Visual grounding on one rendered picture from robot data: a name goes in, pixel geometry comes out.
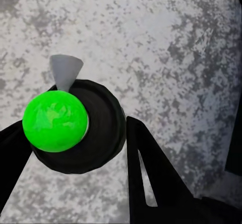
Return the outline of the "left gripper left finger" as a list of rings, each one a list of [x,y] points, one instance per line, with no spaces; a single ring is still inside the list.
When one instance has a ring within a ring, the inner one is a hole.
[[[25,136],[22,121],[0,132],[0,213],[31,153],[32,148]]]

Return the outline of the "insectifuge atomizer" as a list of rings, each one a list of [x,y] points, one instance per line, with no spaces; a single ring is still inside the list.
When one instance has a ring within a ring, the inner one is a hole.
[[[56,85],[37,95],[23,114],[23,130],[39,161],[64,174],[98,169],[122,152],[127,120],[103,85],[76,79],[83,62],[71,55],[48,59]]]

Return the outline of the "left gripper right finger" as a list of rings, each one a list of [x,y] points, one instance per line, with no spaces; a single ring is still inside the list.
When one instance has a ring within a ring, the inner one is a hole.
[[[130,224],[211,224],[145,124],[126,120]],[[138,150],[158,207],[146,204]]]

